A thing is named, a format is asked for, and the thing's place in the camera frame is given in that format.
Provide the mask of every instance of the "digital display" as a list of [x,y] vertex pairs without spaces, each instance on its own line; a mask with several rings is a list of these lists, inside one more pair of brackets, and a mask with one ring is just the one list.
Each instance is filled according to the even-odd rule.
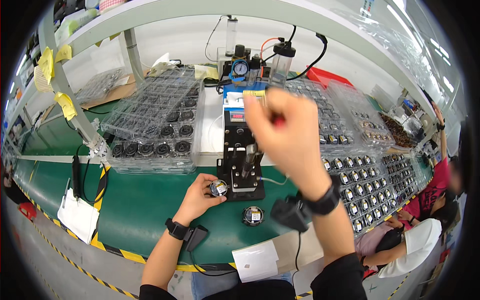
[[245,122],[245,115],[243,112],[232,111],[230,112],[230,121],[231,122]]

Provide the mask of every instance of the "jeans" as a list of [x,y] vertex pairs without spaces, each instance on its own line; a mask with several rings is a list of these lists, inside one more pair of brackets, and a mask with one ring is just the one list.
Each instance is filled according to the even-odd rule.
[[[225,273],[225,271],[213,271],[208,272],[208,274],[221,274]],[[285,280],[289,283],[292,283],[290,272],[286,272],[283,274],[275,275],[269,278],[265,278],[262,280]],[[224,290],[234,288],[238,283],[240,283],[240,277],[238,272],[226,274],[223,276],[206,276],[200,272],[193,272],[192,273],[192,295],[194,300],[202,300],[203,298],[219,293]]]

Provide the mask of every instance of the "gray floor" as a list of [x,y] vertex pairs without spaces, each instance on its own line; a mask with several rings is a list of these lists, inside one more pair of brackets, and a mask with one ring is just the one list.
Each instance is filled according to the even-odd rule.
[[[44,289],[50,299],[57,299],[46,285],[49,284],[60,299],[129,299],[119,292],[101,285],[82,271],[74,267],[60,256],[37,232],[31,222],[25,218],[12,201],[1,201],[2,209],[10,218],[10,232],[16,233],[13,238],[24,258],[24,264],[38,285]],[[138,295],[144,265],[127,260],[123,257],[102,251],[93,246],[76,240],[45,218],[41,213],[34,219],[35,225],[64,255],[110,285]],[[392,300],[417,299],[420,289],[417,284],[429,277],[430,271],[438,263],[440,242],[428,259],[411,272],[405,283],[398,289]],[[298,294],[310,291],[311,281],[323,268],[320,259],[303,267],[295,275],[295,289]],[[393,278],[378,278],[373,276],[363,282],[368,299],[387,299],[399,286],[405,276]],[[192,299],[190,288],[191,274],[176,272],[168,285],[168,291],[177,299]]]

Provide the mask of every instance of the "clear cylinder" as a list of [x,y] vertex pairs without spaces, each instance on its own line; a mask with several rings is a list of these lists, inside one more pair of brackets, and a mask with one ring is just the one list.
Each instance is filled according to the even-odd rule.
[[257,81],[259,72],[260,72],[260,69],[250,69],[250,72],[248,72],[248,76],[247,76],[248,86],[252,86],[255,84],[255,82]]
[[225,56],[233,56],[235,53],[235,45],[237,39],[237,24],[238,20],[228,19],[227,21],[227,42],[225,44]]
[[290,71],[293,57],[287,57],[277,54],[273,57],[272,67],[270,69],[270,76],[268,77],[268,84],[278,87],[284,87],[287,82],[287,75]]

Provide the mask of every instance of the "white shirt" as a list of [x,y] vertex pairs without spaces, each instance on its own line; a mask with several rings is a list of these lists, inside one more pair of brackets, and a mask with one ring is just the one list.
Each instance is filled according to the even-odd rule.
[[387,264],[378,272],[379,278],[406,274],[418,267],[428,257],[442,233],[437,219],[426,219],[405,232],[407,254]]

